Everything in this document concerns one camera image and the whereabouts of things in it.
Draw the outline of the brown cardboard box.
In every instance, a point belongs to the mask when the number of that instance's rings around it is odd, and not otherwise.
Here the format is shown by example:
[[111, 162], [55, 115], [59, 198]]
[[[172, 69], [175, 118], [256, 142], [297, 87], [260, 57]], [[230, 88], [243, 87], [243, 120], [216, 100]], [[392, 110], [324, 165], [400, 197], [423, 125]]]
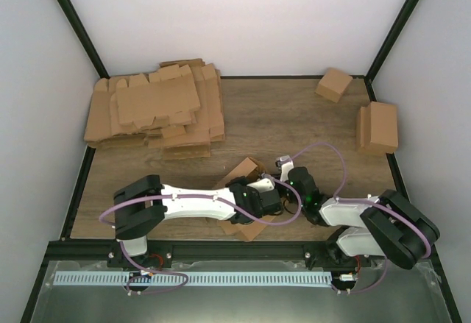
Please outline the brown cardboard box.
[[282, 199], [276, 189], [260, 193], [247, 186], [263, 179], [265, 171], [256, 159], [246, 157], [213, 187], [228, 188], [234, 196], [230, 202], [241, 208], [228, 220], [218, 222], [226, 234], [234, 235], [240, 241], [254, 241], [276, 216], [283, 213]]

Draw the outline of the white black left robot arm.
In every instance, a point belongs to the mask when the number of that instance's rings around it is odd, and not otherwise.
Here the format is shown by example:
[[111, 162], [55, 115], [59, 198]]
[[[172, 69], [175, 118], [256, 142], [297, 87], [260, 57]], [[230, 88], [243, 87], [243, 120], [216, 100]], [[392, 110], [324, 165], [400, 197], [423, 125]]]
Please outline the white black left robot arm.
[[211, 218], [246, 225], [283, 211], [275, 183], [236, 177], [220, 189], [206, 191], [164, 185], [158, 175], [144, 177], [114, 196], [115, 238], [131, 257], [147, 253], [147, 235], [159, 223], [180, 218]]

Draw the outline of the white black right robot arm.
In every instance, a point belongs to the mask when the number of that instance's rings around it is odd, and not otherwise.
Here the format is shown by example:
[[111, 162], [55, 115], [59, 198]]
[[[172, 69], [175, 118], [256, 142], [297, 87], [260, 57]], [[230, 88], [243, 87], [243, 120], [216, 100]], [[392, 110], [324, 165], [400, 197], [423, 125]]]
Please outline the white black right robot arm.
[[328, 196], [305, 167], [289, 166], [280, 179], [300, 195], [302, 213], [310, 223], [344, 228], [334, 244], [347, 257], [383, 256], [402, 269], [412, 269], [430, 256], [440, 237], [438, 227], [395, 190], [356, 199]]

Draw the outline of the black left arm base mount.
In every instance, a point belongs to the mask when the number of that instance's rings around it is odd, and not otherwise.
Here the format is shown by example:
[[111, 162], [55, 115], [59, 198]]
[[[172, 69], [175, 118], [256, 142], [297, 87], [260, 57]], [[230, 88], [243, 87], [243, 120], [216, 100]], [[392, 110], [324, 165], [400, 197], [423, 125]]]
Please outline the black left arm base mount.
[[[113, 256], [107, 259], [107, 266], [110, 268], [135, 269], [135, 266], [125, 258], [118, 243], [114, 243], [110, 248], [110, 254]], [[139, 266], [145, 268], [169, 268], [172, 262], [168, 257], [168, 252], [161, 251], [160, 247], [150, 246], [148, 251], [143, 255], [131, 257]]]

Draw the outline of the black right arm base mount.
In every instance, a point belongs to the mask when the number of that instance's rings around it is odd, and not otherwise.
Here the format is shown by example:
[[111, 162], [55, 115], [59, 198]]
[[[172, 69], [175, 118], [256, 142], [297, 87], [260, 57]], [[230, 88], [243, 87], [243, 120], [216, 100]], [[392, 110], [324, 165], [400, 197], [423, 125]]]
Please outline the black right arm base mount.
[[325, 271], [354, 269], [358, 265], [355, 257], [344, 254], [329, 241], [312, 241], [302, 246], [307, 268], [322, 268]]

